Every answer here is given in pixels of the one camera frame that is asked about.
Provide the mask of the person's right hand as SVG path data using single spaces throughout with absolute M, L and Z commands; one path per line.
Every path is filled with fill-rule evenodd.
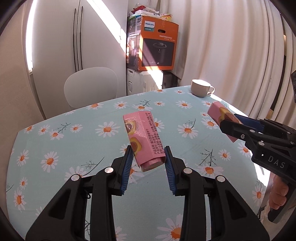
M 273 178 L 273 185 L 269 195 L 269 206 L 278 210 L 286 203 L 286 195 L 288 193 L 288 185 L 277 175 Z

